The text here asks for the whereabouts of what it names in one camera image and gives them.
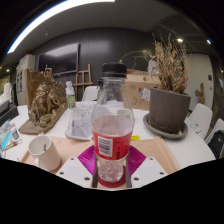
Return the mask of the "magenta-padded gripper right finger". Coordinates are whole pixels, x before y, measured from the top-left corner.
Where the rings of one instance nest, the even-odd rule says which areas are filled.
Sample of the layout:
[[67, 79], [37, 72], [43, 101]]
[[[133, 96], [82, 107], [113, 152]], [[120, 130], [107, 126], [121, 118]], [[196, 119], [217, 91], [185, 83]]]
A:
[[128, 188], [140, 188], [167, 175], [168, 173], [155, 157], [147, 157], [134, 146], [130, 147], [126, 160], [126, 184]]

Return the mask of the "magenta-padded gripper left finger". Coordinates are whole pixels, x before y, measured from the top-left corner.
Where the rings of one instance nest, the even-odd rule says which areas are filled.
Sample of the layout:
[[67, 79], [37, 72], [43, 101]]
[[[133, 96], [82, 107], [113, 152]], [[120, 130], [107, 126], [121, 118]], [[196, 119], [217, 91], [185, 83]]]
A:
[[69, 157], [56, 175], [84, 188], [96, 188], [98, 174], [94, 146], [87, 148], [78, 157]]

